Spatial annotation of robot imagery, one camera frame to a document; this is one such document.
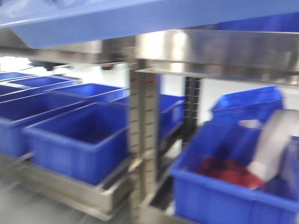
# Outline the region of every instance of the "stainless steel ledge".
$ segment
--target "stainless steel ledge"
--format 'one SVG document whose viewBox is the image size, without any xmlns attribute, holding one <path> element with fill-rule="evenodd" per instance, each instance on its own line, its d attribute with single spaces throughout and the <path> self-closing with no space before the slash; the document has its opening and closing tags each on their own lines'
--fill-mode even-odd
<svg viewBox="0 0 299 224">
<path fill-rule="evenodd" d="M 299 72 L 151 60 L 147 61 L 147 63 L 147 68 L 139 70 L 139 72 L 172 73 L 196 78 L 275 84 L 293 88 L 299 87 Z"/>
<path fill-rule="evenodd" d="M 98 186 L 35 167 L 26 157 L 0 156 L 0 172 L 11 175 L 59 202 L 103 221 L 110 220 L 125 203 L 131 184 L 129 161 L 124 161 Z"/>
<path fill-rule="evenodd" d="M 299 33 L 176 29 L 137 36 L 136 57 L 299 71 Z"/>
</svg>

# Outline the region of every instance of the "plastic bin rim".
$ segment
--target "plastic bin rim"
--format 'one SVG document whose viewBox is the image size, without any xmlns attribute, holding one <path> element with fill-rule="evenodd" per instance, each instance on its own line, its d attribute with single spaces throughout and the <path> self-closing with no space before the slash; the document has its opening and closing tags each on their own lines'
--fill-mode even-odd
<svg viewBox="0 0 299 224">
<path fill-rule="evenodd" d="M 69 92 L 59 91 L 60 89 L 71 89 L 71 88 L 74 88 L 74 87 L 77 87 L 77 86 L 81 86 L 81 85 L 86 85 L 86 84 L 78 84 L 78 85 L 60 87 L 60 88 L 56 88 L 56 89 L 52 89 L 52 90 L 48 90 L 48 91 L 56 93 L 56 94 L 64 94 L 64 95 L 67 95 L 67 96 L 73 96 L 73 97 L 80 97 L 80 98 L 90 99 L 90 98 L 98 97 L 98 96 L 105 95 L 105 94 L 111 93 L 111 92 L 116 92 L 116 91 L 120 91 L 120 90 L 128 90 L 128 87 L 119 87 L 119 89 L 117 89 L 117 90 L 111 90 L 109 92 L 104 92 L 104 93 L 100 93 L 100 94 L 89 96 L 89 97 L 85 97 L 85 96 L 82 96 L 82 95 L 76 94 L 76 93 L 69 93 Z"/>
<path fill-rule="evenodd" d="M 14 89 L 16 89 L 17 91 L 15 91 L 15 92 L 9 92 L 9 93 L 0 95 L 0 97 L 7 96 L 7 95 L 10 95 L 10 94 L 12 94 L 12 93 L 16 93 L 16 92 L 21 92 L 21 91 L 27 90 L 27 89 L 22 89 L 22 88 L 19 88 L 19 87 L 14 87 L 14 86 L 9 86 L 9 87 L 14 88 Z"/>
<path fill-rule="evenodd" d="M 275 204 L 277 207 L 287 208 L 295 212 L 299 211 L 299 201 L 293 201 L 287 198 L 268 194 L 257 190 L 250 190 L 248 188 L 231 184 L 225 181 L 210 178 L 204 175 L 196 174 L 187 170 L 174 170 L 171 169 L 170 175 L 174 178 L 183 179 L 184 181 L 199 183 L 205 188 L 213 189 L 216 191 L 223 192 L 225 194 L 245 198 L 251 201 L 262 201 L 265 204 Z"/>
<path fill-rule="evenodd" d="M 19 81 L 22 81 L 22 80 L 40 79 L 40 78 L 45 78 L 45 77 L 46 78 L 53 78 L 53 79 L 62 79 L 62 80 L 65 80 L 65 82 L 76 81 L 76 79 L 74 79 L 74 78 L 50 75 L 50 76 L 35 76 L 35 77 L 29 77 L 29 78 L 20 78 L 18 80 L 12 80 L 12 81 L 10 81 L 10 83 L 19 82 Z"/>
<path fill-rule="evenodd" d="M 230 109 L 235 109 L 235 108 L 243 108 L 243 107 L 248 107 L 248 106 L 255 106 L 255 105 L 264 105 L 267 103 L 273 103 L 273 102 L 277 102 L 277 101 L 281 101 L 282 99 L 274 99 L 274 100 L 268 100 L 265 102 L 261 102 L 261 103 L 255 103 L 255 104 L 250 104 L 250 105 L 237 105 L 237 106 L 229 106 L 229 107 L 223 107 L 223 108 L 218 108 L 219 106 L 219 102 L 216 103 L 210 110 L 213 112 L 216 111 L 223 111 L 223 110 L 230 110 Z"/>
<path fill-rule="evenodd" d="M 85 141 L 82 141 L 82 140 L 78 140 L 78 139 L 75 139 L 75 138 L 72 138 L 72 137 L 57 134 L 55 132 L 46 131 L 44 129 L 34 127 L 34 125 L 25 127 L 24 131 L 27 132 L 27 133 L 32 133 L 35 136 L 37 135 L 37 136 L 39 136 L 41 138 L 44 138 L 44 139 L 49 139 L 49 140 L 53 140 L 53 141 L 56 141 L 56 142 L 60 142 L 60 144 L 66 144 L 66 143 L 68 145 L 71 144 L 75 148 L 78 148 L 80 151 L 93 153 L 93 152 L 99 151 L 100 149 L 98 149 L 98 148 L 101 145 L 105 144 L 107 141 L 109 141 L 110 139 L 114 138 L 115 136 L 121 134 L 122 132 L 126 131 L 127 129 L 128 129 L 128 127 L 124 127 L 122 129 L 118 130 L 117 132 L 109 135 L 108 137 L 106 137 L 104 140 L 102 140 L 101 142 L 99 142 L 97 144 L 92 144 L 92 143 L 85 142 Z"/>
<path fill-rule="evenodd" d="M 56 20 L 56 19 L 62 19 L 66 17 L 72 17 L 72 16 L 78 16 L 78 15 L 86 15 L 86 14 L 93 14 L 98 12 L 104 12 L 109 11 L 113 9 L 118 8 L 124 8 L 124 7 L 130 7 L 133 5 L 139 5 L 139 4 L 146 4 L 153 0 L 139 0 L 140 2 L 136 2 L 136 0 L 131 1 L 120 1 L 118 5 L 103 5 L 103 3 L 106 4 L 106 2 L 99 2 L 99 3 L 93 3 L 90 5 L 84 5 L 80 7 L 80 9 L 74 8 L 63 8 L 59 9 L 59 14 L 53 14 L 53 11 L 50 12 L 44 12 L 42 13 L 36 13 L 33 15 L 26 15 L 22 18 L 22 20 L 19 20 L 21 17 L 16 17 L 15 19 L 5 19 L 2 23 L 0 23 L 0 27 L 13 27 L 13 26 L 19 26 L 19 25 L 26 25 L 36 22 L 42 22 L 42 21 L 48 21 L 48 20 Z"/>
<path fill-rule="evenodd" d="M 6 73 L 19 73 L 22 74 L 20 72 L 0 72 L 0 76 L 1 74 L 6 74 Z M 20 79 L 27 79 L 27 78 L 35 78 L 35 77 L 39 77 L 38 75 L 33 75 L 33 74 L 27 74 L 27 73 L 23 73 L 25 76 L 22 77 L 16 77 L 16 78 L 6 78 L 6 79 L 0 79 L 0 83 L 5 83 L 5 82 L 12 82 L 12 81 L 17 81 Z"/>
<path fill-rule="evenodd" d="M 8 101 L 0 102 L 0 104 L 6 103 L 6 102 L 15 101 L 15 100 L 22 100 L 22 99 L 24 99 L 24 98 L 31 98 L 31 97 L 41 96 L 41 95 L 46 96 L 47 93 L 44 92 L 44 93 L 39 93 L 39 94 L 35 94 L 35 95 L 32 95 L 32 96 L 26 96 L 26 97 L 17 98 L 17 99 L 11 99 L 11 100 L 8 100 Z M 79 104 L 82 104 L 82 102 L 79 101 L 79 102 L 76 102 L 76 103 L 73 103 L 73 104 L 69 104 L 69 105 L 61 106 L 61 107 L 59 107 L 59 108 L 56 108 L 56 109 L 53 109 L 53 110 L 50 110 L 50 111 L 58 110 L 58 109 L 60 109 L 60 108 L 65 108 L 65 107 L 68 107 L 68 106 L 71 106 L 71 105 L 77 105 L 77 104 L 78 104 L 78 105 L 79 105 Z M 18 120 L 11 120 L 11 119 L 5 119 L 5 118 L 2 118 L 2 119 L 5 119 L 5 120 L 7 120 L 7 121 L 10 121 L 10 122 L 9 122 L 10 125 L 13 126 L 13 125 L 19 125 L 19 124 L 21 124 L 21 123 L 23 123 L 23 122 L 26 122 L 26 119 L 29 119 L 29 118 L 31 118 L 31 117 L 34 117 L 34 116 L 37 116 L 37 115 L 47 114 L 47 113 L 49 113 L 50 111 L 45 111 L 45 112 L 38 113 L 38 114 L 35 114 L 35 115 L 31 115 L 31 116 L 28 116 L 28 117 L 25 117 L 25 118 L 22 118 L 22 119 L 18 119 Z"/>
</svg>

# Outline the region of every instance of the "slotted metal post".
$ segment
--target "slotted metal post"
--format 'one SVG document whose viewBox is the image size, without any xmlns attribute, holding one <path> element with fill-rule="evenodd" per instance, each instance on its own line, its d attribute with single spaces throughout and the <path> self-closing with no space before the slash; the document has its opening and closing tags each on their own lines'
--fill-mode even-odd
<svg viewBox="0 0 299 224">
<path fill-rule="evenodd" d="M 183 124 L 183 144 L 185 145 L 197 128 L 199 119 L 200 78 L 185 79 L 185 113 Z"/>
<path fill-rule="evenodd" d="M 144 66 L 138 60 L 138 68 Z M 130 196 L 132 218 L 139 220 L 139 205 L 156 189 L 158 137 L 158 75 L 130 72 L 130 152 L 129 169 L 133 192 Z"/>
</svg>

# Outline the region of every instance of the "blue plastic bin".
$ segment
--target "blue plastic bin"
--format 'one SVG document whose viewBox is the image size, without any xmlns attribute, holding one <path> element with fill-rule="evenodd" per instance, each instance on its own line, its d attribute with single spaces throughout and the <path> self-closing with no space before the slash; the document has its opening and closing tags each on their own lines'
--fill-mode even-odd
<svg viewBox="0 0 299 224">
<path fill-rule="evenodd" d="M 73 78 L 67 78 L 61 76 L 43 76 L 43 77 L 19 79 L 19 80 L 11 81 L 9 83 L 23 89 L 37 88 L 36 91 L 42 93 L 43 91 L 46 90 L 74 85 L 77 83 L 77 80 Z"/>
<path fill-rule="evenodd" d="M 128 157 L 125 110 L 91 104 L 25 128 L 33 163 L 98 184 Z"/>
<path fill-rule="evenodd" d="M 184 121 L 184 97 L 160 94 L 159 139 L 172 133 Z M 129 98 L 120 98 L 114 102 L 129 104 Z"/>
<path fill-rule="evenodd" d="M 88 103 L 110 102 L 127 96 L 128 88 L 100 84 L 80 84 L 51 90 L 52 93 L 73 96 Z"/>
<path fill-rule="evenodd" d="M 12 80 L 17 80 L 21 78 L 36 77 L 37 75 L 19 73 L 19 72 L 5 72 L 0 73 L 0 82 L 8 82 Z"/>
<path fill-rule="evenodd" d="M 75 98 L 49 93 L 0 103 L 0 152 L 19 157 L 29 152 L 22 129 L 26 126 L 82 106 Z"/>
<path fill-rule="evenodd" d="M 247 166 L 259 134 L 258 129 L 206 122 L 171 167 L 176 215 L 201 224 L 294 224 L 299 211 L 298 146 L 287 151 L 279 175 L 265 189 L 195 173 L 207 156 Z"/>
<path fill-rule="evenodd" d="M 278 87 L 266 86 L 222 95 L 211 111 L 214 121 L 237 124 L 251 119 L 265 123 L 277 109 L 283 109 L 283 96 Z"/>
</svg>

